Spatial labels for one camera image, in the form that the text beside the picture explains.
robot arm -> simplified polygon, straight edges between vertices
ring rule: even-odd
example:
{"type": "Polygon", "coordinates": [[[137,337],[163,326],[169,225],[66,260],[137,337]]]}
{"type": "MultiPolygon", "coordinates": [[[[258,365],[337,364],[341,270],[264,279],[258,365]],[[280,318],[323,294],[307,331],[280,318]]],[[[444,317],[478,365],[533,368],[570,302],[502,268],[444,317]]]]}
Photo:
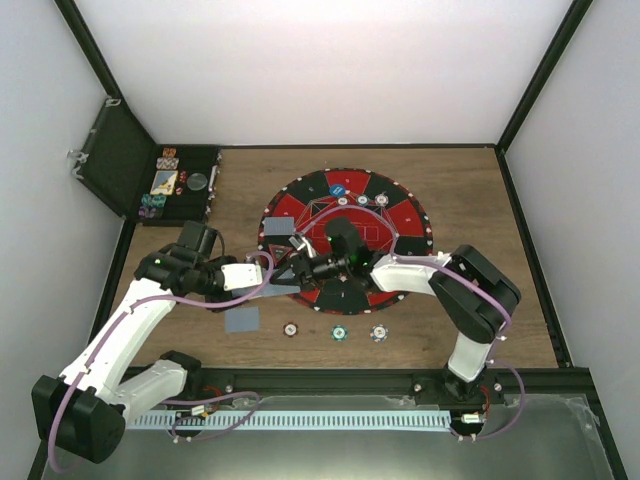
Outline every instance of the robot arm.
{"type": "Polygon", "coordinates": [[[200,362],[168,352],[120,384],[144,341],[176,304],[163,296],[194,292],[225,301],[235,288],[262,283],[257,264],[238,263],[230,256],[208,261],[215,239],[215,230],[188,222],[176,244],[142,260],[121,304],[85,351],[60,377],[43,375],[34,385],[31,395],[41,439],[49,437],[61,400],[78,375],[82,378],[62,417],[56,445],[95,463],[111,455],[127,424],[194,381],[200,362]],[[140,302],[149,297],[161,298],[140,302]]]}
{"type": "Polygon", "coordinates": [[[300,247],[274,274],[272,283],[316,288],[324,279],[345,275],[367,291],[408,291],[437,297],[459,331],[447,362],[445,386],[454,397],[464,398],[483,372],[505,317],[495,305],[462,285],[459,277],[474,283],[509,316],[520,302],[518,288],[469,245],[451,254],[427,257],[371,251],[345,217],[328,222],[325,233],[332,248],[325,255],[315,254],[302,239],[292,238],[291,243],[300,247]],[[289,267],[294,278],[281,281],[281,274],[289,267]]]}

poker chip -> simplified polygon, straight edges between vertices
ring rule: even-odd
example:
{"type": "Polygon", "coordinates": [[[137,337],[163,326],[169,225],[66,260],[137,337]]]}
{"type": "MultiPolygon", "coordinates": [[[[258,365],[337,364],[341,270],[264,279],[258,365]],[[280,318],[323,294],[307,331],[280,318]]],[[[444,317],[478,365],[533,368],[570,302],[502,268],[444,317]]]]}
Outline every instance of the poker chip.
{"type": "Polygon", "coordinates": [[[347,331],[347,328],[343,327],[342,325],[336,325],[335,327],[333,327],[333,329],[331,329],[331,337],[336,342],[343,342],[344,340],[346,340],[348,333],[349,332],[347,331]]]}
{"type": "Polygon", "coordinates": [[[149,197],[150,199],[148,206],[150,207],[164,207],[165,203],[167,203],[166,195],[149,195],[149,197]]]}
{"type": "Polygon", "coordinates": [[[287,323],[282,327],[282,332],[289,338],[293,338],[298,334],[298,326],[295,323],[287,323]]]}
{"type": "Polygon", "coordinates": [[[381,207],[384,207],[388,203],[389,203],[389,198],[386,195],[383,195],[382,193],[380,195],[376,195],[376,204],[380,205],[381,207]]]}
{"type": "Polygon", "coordinates": [[[209,179],[202,173],[194,173],[187,179],[187,187],[194,192],[202,190],[209,183],[209,179]]]}
{"type": "Polygon", "coordinates": [[[389,329],[382,324],[375,325],[371,329],[371,333],[369,334],[369,336],[376,343],[384,342],[389,336],[389,329]]]}

game token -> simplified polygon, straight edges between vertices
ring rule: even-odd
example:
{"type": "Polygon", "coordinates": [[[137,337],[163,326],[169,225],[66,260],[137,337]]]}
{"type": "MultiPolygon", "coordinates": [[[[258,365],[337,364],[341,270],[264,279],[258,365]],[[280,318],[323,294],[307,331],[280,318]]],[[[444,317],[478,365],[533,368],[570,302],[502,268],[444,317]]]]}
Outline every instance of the game token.
{"type": "Polygon", "coordinates": [[[194,192],[202,190],[209,183],[209,179],[202,173],[194,173],[187,179],[187,187],[194,192]]]}
{"type": "Polygon", "coordinates": [[[287,337],[293,338],[298,334],[298,326],[295,323],[290,322],[282,327],[282,331],[287,337]]]}
{"type": "Polygon", "coordinates": [[[389,336],[389,329],[382,324],[376,325],[371,329],[369,336],[376,343],[384,342],[389,336]]]}
{"type": "Polygon", "coordinates": [[[178,168],[179,162],[180,160],[178,158],[160,157],[156,160],[156,168],[158,170],[175,170],[178,168]]]}
{"type": "Polygon", "coordinates": [[[158,170],[151,185],[151,195],[171,195],[173,194],[178,172],[175,170],[158,170]]]}
{"type": "Polygon", "coordinates": [[[167,203],[166,195],[149,195],[149,205],[151,207],[164,207],[165,203],[167,203]]]}
{"type": "Polygon", "coordinates": [[[380,195],[376,195],[376,203],[381,207],[384,207],[387,203],[389,203],[389,198],[381,193],[380,195]]]}
{"type": "Polygon", "coordinates": [[[349,332],[347,331],[346,327],[343,327],[342,325],[336,325],[331,330],[331,336],[337,342],[342,342],[342,341],[346,340],[348,333],[349,332]]]}

red and black game board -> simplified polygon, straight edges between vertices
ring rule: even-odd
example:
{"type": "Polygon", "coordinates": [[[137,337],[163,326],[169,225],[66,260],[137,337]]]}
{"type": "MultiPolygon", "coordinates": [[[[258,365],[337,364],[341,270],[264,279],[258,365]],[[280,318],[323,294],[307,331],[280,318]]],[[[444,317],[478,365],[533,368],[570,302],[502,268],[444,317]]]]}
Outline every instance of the red and black game board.
{"type": "MultiPolygon", "coordinates": [[[[300,232],[323,211],[339,205],[367,208],[391,223],[399,234],[396,253],[431,254],[433,236],[429,217],[413,194],[388,177],[356,168],[319,170],[283,187],[264,210],[258,248],[270,252],[276,263],[292,250],[289,243],[291,235],[265,235],[263,225],[266,217],[293,217],[295,229],[300,232]]],[[[369,248],[389,251],[393,234],[376,216],[344,209],[327,215],[307,232],[307,238],[318,253],[330,251],[324,226],[337,216],[349,218],[369,248]]],[[[366,294],[342,278],[328,280],[322,288],[292,294],[291,297],[316,311],[357,315],[391,306],[406,295],[407,292],[366,294]]]]}

white backdrop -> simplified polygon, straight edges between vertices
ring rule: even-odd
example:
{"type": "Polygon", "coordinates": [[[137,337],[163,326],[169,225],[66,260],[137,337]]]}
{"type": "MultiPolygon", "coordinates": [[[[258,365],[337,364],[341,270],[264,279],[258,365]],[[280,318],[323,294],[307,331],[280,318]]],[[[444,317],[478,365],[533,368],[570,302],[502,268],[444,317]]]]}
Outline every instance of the white backdrop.
{"type": "Polygon", "coordinates": [[[55,3],[0,18],[0,477],[18,479],[39,444],[31,388],[86,346],[122,220],[70,175],[105,94],[55,3]]]}
{"type": "Polygon", "coordinates": [[[78,0],[160,142],[496,142],[570,0],[78,0]]]}
{"type": "Polygon", "coordinates": [[[509,166],[574,361],[640,478],[640,4],[594,2],[509,166]]]}

